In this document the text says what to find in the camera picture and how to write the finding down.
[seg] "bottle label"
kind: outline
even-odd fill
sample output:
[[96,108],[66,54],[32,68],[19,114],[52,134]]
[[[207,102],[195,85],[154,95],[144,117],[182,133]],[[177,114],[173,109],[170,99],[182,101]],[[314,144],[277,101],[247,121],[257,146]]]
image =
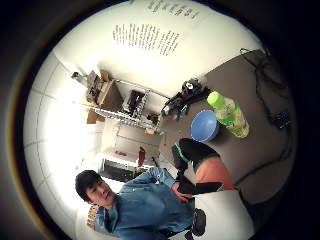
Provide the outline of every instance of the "bottle label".
[[[238,104],[234,102],[234,109],[231,109],[230,105],[227,105],[226,108],[228,108],[228,112],[235,113],[238,110]],[[218,121],[223,125],[229,125],[230,123],[234,122],[236,120],[235,114],[230,114],[229,117],[224,119],[219,119]]]
[[236,120],[229,125],[226,125],[226,128],[229,129],[235,136],[244,138],[249,133],[249,124],[244,118],[240,109],[235,113],[235,116]]

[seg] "blue bowl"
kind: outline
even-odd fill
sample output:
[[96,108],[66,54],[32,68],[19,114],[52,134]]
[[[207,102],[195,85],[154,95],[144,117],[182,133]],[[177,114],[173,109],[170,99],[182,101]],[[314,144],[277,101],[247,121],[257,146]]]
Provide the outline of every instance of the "blue bowl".
[[207,142],[219,132],[219,123],[211,110],[202,110],[192,120],[191,137],[198,142]]

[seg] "hand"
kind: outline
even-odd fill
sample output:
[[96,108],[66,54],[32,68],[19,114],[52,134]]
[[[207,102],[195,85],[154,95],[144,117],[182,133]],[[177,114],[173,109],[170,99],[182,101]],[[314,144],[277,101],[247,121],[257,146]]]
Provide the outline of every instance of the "hand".
[[171,186],[171,190],[174,192],[174,194],[182,201],[182,202],[188,202],[188,198],[192,198],[192,195],[190,194],[184,194],[180,193],[178,191],[180,183],[179,182],[174,182]]

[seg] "black hair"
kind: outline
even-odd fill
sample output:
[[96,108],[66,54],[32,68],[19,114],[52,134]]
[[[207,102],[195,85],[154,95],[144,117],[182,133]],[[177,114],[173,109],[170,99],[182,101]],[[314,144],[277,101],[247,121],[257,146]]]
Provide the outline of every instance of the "black hair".
[[99,180],[102,180],[101,176],[93,170],[84,170],[76,176],[75,188],[84,201],[91,202],[86,189]]

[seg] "white wall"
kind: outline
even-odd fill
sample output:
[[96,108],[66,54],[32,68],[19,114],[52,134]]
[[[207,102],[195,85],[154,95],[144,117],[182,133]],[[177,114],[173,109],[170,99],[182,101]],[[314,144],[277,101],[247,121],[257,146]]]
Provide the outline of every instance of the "white wall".
[[146,150],[146,159],[158,157],[161,136],[144,133],[142,128],[135,128],[121,124],[116,137],[115,148],[117,150],[138,156],[140,146]]
[[74,177],[82,159],[86,161],[100,150],[104,124],[86,124],[83,109],[72,103],[82,99],[85,89],[70,76],[51,53],[28,98],[23,140],[27,168],[41,202],[62,230],[75,239],[80,199]]
[[[92,69],[96,72],[105,69],[115,78],[173,96],[181,90],[184,81],[201,77],[238,56],[241,47],[251,50],[260,48],[258,39],[238,21],[204,5],[187,0],[167,0],[162,1],[154,12],[159,2],[137,0],[100,11],[72,29],[54,48],[54,52],[68,68],[80,69],[83,74],[88,74]],[[174,4],[177,7],[170,13]],[[176,16],[175,13],[183,6],[186,8]],[[188,9],[192,13],[185,16]],[[139,27],[138,31],[135,30],[136,34],[129,34],[130,24],[131,33],[134,27]],[[143,24],[147,29],[146,35],[149,29],[151,34],[149,40],[145,37],[145,44],[139,46]],[[122,40],[117,26],[127,31],[127,38]],[[167,34],[168,39],[161,42],[162,35]],[[166,51],[168,55],[161,52],[166,45],[172,44],[171,50]]]
[[158,158],[155,159],[155,161],[158,163],[159,167],[166,168],[173,178],[177,176],[178,170],[170,162],[168,162],[168,160],[166,160],[161,154]]

